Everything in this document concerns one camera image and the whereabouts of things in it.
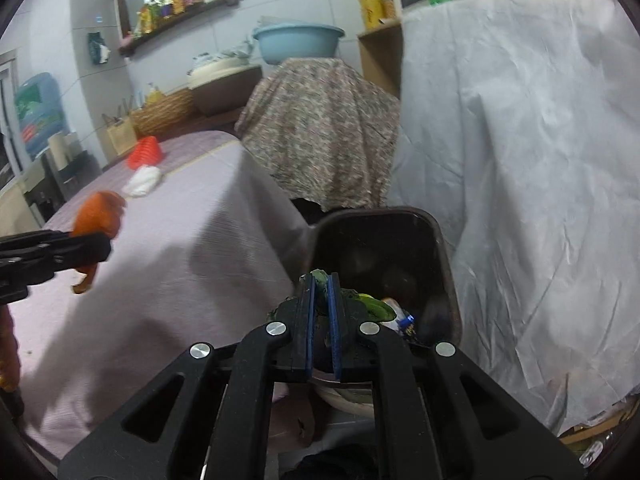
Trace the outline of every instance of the wicker basket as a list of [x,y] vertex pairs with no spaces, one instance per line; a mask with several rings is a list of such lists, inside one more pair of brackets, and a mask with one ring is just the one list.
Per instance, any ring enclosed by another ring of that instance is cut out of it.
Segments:
[[140,110],[132,110],[129,116],[138,134],[146,137],[160,134],[196,113],[191,90],[185,88]]

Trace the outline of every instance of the pink bedsheet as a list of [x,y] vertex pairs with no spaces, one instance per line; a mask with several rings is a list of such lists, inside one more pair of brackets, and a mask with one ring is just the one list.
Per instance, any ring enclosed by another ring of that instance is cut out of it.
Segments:
[[[54,455],[193,342],[235,343],[291,293],[308,226],[228,140],[129,201],[92,290],[73,295],[68,270],[11,305],[26,431]],[[49,225],[68,226],[68,209]]]

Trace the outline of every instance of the white cloth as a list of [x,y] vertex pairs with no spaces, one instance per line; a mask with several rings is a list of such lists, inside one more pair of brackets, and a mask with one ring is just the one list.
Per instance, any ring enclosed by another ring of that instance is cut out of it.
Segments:
[[403,20],[388,202],[438,219],[463,351],[559,433],[640,383],[640,39],[613,0]]
[[151,193],[160,183],[162,171],[155,166],[140,166],[124,185],[122,192],[132,198],[140,198]]
[[308,226],[238,142],[128,203],[94,287],[74,270],[13,303],[26,430],[63,456],[197,341],[266,322],[301,272]]

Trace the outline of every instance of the white plastic bag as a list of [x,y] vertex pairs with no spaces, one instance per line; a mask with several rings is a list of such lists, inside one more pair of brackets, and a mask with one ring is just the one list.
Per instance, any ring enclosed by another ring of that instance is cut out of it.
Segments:
[[151,193],[162,178],[162,172],[155,166],[140,166],[122,191],[133,198],[140,198]]

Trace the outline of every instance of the wall shelf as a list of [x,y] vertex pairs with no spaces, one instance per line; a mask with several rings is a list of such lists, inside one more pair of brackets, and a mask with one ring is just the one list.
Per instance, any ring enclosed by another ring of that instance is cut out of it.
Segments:
[[[127,9],[127,1],[126,0],[116,0],[116,1],[118,3],[120,33],[123,38],[126,38],[133,30],[133,28],[131,27],[131,23],[129,22],[129,12]],[[132,40],[126,46],[121,46],[119,49],[119,52],[123,56],[130,57],[135,53],[136,49],[140,45],[148,43],[153,38],[156,38],[160,36],[163,32],[166,32],[171,28],[174,28],[179,23],[186,22],[190,18],[200,15],[203,12],[207,12],[208,10],[215,9],[216,7],[220,7],[223,5],[235,6],[238,4],[239,1],[240,0],[213,0],[208,4],[199,4],[197,7],[193,9],[185,10],[185,12],[182,12],[181,14],[178,14],[177,16],[174,16],[171,19],[167,20],[165,23],[160,25],[160,27],[156,28],[156,30],[154,30],[153,32],[150,32],[149,34],[144,34],[142,37]]]
[[140,45],[151,41],[153,38],[160,36],[162,33],[171,30],[176,25],[186,22],[187,20],[190,20],[191,18],[198,16],[203,12],[207,12],[208,10],[215,9],[216,7],[221,7],[224,5],[228,5],[227,0],[213,0],[208,4],[200,4],[194,9],[186,10],[185,12],[182,12],[181,14],[178,14],[177,16],[173,16],[172,18],[166,20],[165,23],[160,25],[160,27],[156,28],[149,34],[143,34],[140,38],[136,38],[128,45],[121,46],[119,52],[122,56],[131,57]]

